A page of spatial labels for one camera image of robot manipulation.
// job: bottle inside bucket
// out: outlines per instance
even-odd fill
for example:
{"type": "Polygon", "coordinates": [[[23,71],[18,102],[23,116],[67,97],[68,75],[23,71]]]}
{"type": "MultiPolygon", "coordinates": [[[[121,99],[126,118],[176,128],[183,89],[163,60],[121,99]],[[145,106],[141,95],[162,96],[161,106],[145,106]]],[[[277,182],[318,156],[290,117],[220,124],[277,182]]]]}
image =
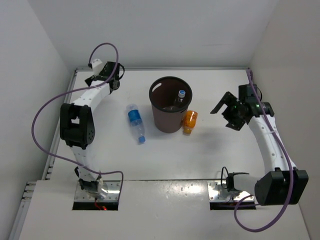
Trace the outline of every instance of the bottle inside bucket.
{"type": "Polygon", "coordinates": [[[184,101],[185,96],[186,96],[186,91],[180,90],[178,92],[178,96],[176,96],[176,98],[174,99],[173,104],[171,106],[164,107],[164,109],[169,111],[175,111],[182,108],[185,104],[185,101],[184,101]]]}

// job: trash bin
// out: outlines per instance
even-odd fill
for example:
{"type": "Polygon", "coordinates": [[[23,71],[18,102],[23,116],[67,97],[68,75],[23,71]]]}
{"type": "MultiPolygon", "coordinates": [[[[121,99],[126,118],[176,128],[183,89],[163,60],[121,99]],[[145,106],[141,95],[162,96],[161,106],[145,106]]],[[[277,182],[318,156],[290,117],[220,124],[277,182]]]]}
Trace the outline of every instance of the trash bin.
{"type": "Polygon", "coordinates": [[[162,77],[151,85],[149,98],[155,126],[164,133],[178,131],[192,100],[192,90],[188,83],[175,76],[162,77]],[[164,109],[173,105],[180,90],[185,91],[184,104],[178,109],[164,109]]]}

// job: bottle label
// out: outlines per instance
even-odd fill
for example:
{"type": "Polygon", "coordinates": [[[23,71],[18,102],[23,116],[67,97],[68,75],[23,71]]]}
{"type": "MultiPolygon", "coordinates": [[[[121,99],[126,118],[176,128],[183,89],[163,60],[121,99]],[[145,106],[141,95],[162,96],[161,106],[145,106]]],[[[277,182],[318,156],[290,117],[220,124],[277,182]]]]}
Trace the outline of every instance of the bottle label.
{"type": "Polygon", "coordinates": [[[135,120],[141,120],[138,110],[131,110],[130,112],[128,112],[128,116],[129,116],[130,122],[133,122],[135,120]]]}

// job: white enclosure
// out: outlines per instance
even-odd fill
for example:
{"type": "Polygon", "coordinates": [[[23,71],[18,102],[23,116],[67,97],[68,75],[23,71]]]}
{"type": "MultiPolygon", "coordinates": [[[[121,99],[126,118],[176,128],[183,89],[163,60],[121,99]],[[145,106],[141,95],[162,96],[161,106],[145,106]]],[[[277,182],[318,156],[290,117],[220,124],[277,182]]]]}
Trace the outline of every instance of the white enclosure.
{"type": "MultiPolygon", "coordinates": [[[[93,46],[106,41],[127,67],[247,66],[277,2],[29,0],[71,69],[86,65],[93,46]]],[[[105,61],[110,53],[96,56],[105,61]]]]}
{"type": "MultiPolygon", "coordinates": [[[[88,76],[89,72],[79,71],[74,88],[83,87],[88,76]]],[[[89,236],[106,236],[108,240],[256,239],[256,233],[237,225],[232,210],[210,210],[206,181],[218,179],[223,166],[232,172],[264,175],[261,152],[249,127],[234,131],[225,127],[220,114],[210,114],[212,102],[222,97],[220,93],[236,92],[247,81],[244,69],[127,70],[120,89],[107,96],[93,113],[94,163],[101,171],[120,169],[124,174],[118,211],[72,210],[78,182],[75,165],[56,159],[46,177],[50,180],[36,184],[20,240],[85,240],[89,236]],[[182,78],[192,89],[189,109],[197,110],[199,115],[190,136],[183,135],[182,130],[164,133],[154,125],[151,106],[146,104],[148,90],[162,76],[182,78]],[[139,107],[146,129],[144,144],[137,144],[130,134],[125,111],[130,103],[139,107]]],[[[79,96],[79,92],[72,93],[71,101],[79,96]]],[[[63,140],[57,137],[56,142],[58,155],[75,159],[63,140]]],[[[119,180],[120,174],[102,178],[119,180]]],[[[280,208],[258,207],[241,210],[238,215],[248,227],[257,228],[274,218],[280,208]]],[[[258,236],[309,239],[298,205],[289,206],[272,229],[258,236]]]]}
{"type": "MultiPolygon", "coordinates": [[[[291,158],[309,174],[299,205],[310,238],[320,239],[319,23],[319,0],[1,1],[0,240],[9,237],[26,181],[40,180],[46,163],[31,138],[34,115],[102,42],[117,46],[127,68],[251,67],[291,158]]],[[[95,57],[112,61],[115,53],[104,46],[95,57]]],[[[46,149],[62,101],[38,119],[46,149]]]]}

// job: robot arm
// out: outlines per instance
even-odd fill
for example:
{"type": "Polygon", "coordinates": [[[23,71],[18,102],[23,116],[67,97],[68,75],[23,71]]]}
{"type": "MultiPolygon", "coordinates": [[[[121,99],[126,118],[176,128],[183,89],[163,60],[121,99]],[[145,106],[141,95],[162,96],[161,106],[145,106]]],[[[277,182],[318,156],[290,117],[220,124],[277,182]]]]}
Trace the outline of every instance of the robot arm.
{"type": "MultiPolygon", "coordinates": [[[[228,121],[227,127],[239,131],[247,123],[253,132],[261,151],[265,172],[262,178],[245,172],[229,173],[226,178],[228,191],[246,191],[255,196],[260,205],[283,205],[289,189],[289,167],[262,114],[261,108],[264,108],[274,133],[280,139],[271,105],[263,102],[263,106],[260,106],[253,96],[250,85],[239,86],[239,98],[226,92],[211,114],[216,114],[223,104],[227,105],[222,113],[228,121]]],[[[305,170],[298,170],[291,159],[290,161],[293,167],[294,185],[289,204],[297,204],[307,185],[308,174],[305,170]]]]}
{"type": "MultiPolygon", "coordinates": [[[[111,74],[115,62],[107,62],[105,66],[99,59],[91,63],[93,75],[85,80],[89,87],[78,99],[72,103],[64,103],[60,108],[60,137],[72,150],[74,157],[81,165],[99,172],[96,166],[96,155],[91,143],[95,138],[93,112],[102,99],[117,90],[119,82],[119,66],[109,84],[100,85],[111,74]]],[[[82,189],[91,193],[99,192],[101,176],[83,167],[75,169],[82,189]]]]}

